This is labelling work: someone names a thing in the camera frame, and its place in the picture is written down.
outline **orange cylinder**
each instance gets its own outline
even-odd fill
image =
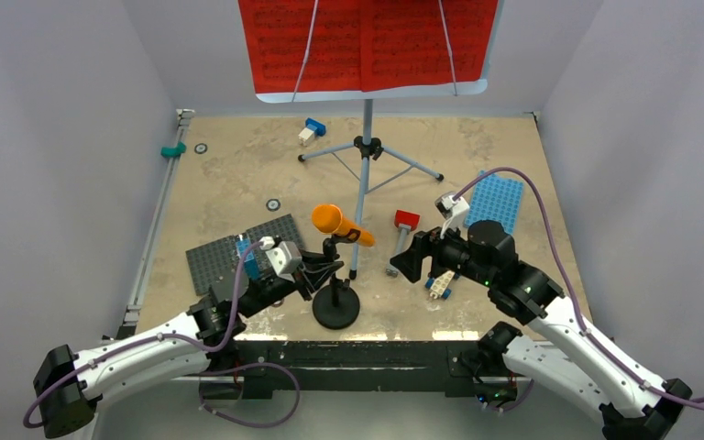
[[[312,211],[312,223],[314,227],[323,234],[333,234],[343,237],[350,243],[357,243],[360,246],[374,246],[376,240],[374,236],[358,224],[344,217],[341,208],[334,204],[319,204]]]

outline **green clamp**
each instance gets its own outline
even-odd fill
[[[166,159],[171,159],[171,158],[179,158],[182,153],[187,151],[187,146],[184,145],[184,142],[179,142],[176,147],[174,148],[169,148],[169,147],[163,147],[160,149],[160,155],[163,156]]]

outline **black round base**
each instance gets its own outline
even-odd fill
[[[312,312],[314,312],[314,319],[321,326],[331,330],[341,330],[358,319],[360,299],[351,288],[342,289],[338,293],[338,307],[334,307],[332,289],[330,286],[325,286],[315,294]]]

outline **sheet music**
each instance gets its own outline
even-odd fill
[[[444,0],[458,82],[484,67],[497,0]],[[452,82],[438,0],[362,0],[363,91]]]
[[[239,0],[255,92],[292,92],[314,0]],[[321,0],[299,92],[360,90],[360,4]]]
[[[314,0],[239,0],[258,94],[291,93]],[[444,0],[458,82],[481,77],[498,0]],[[320,0],[299,92],[451,83],[438,0]]]

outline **table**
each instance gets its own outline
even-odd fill
[[[198,301],[186,250],[290,213],[307,248],[320,252],[326,236],[311,223],[314,207],[336,204],[354,217],[356,178],[331,155],[304,163],[297,156],[350,142],[361,134],[362,121],[351,117],[320,120],[327,126],[327,135],[302,147],[297,135],[304,118],[193,119],[185,142],[188,151],[182,156],[171,189],[137,332],[171,319]],[[296,293],[281,307],[270,307],[248,319],[248,329],[238,339],[468,340],[478,339],[498,321],[516,324],[498,312],[486,291],[470,280],[456,281],[447,300],[430,300],[422,283],[411,284],[402,275],[394,279],[384,272],[398,237],[393,224],[396,209],[421,215],[420,230],[438,226],[443,218],[436,211],[434,200],[443,193],[459,190],[480,170],[495,166],[518,168],[538,186],[560,257],[576,287],[582,310],[590,317],[555,187],[531,117],[376,117],[373,136],[443,173],[445,180],[438,182],[411,170],[366,197],[363,226],[375,236],[377,245],[360,249],[358,275],[352,282],[361,302],[359,318],[345,330],[325,329],[314,320],[311,304]],[[207,145],[204,154],[193,152],[198,143]],[[359,172],[356,149],[338,155]],[[402,162],[382,155],[371,163],[370,187],[403,168]],[[266,209],[270,198],[281,201],[279,211]],[[564,285],[549,251],[538,205],[526,185],[513,235],[521,259]],[[351,250],[349,245],[339,245],[342,260],[349,261]],[[429,263],[425,264],[425,271],[428,268]],[[346,276],[347,268],[339,274]],[[543,340],[528,329],[524,333]]]

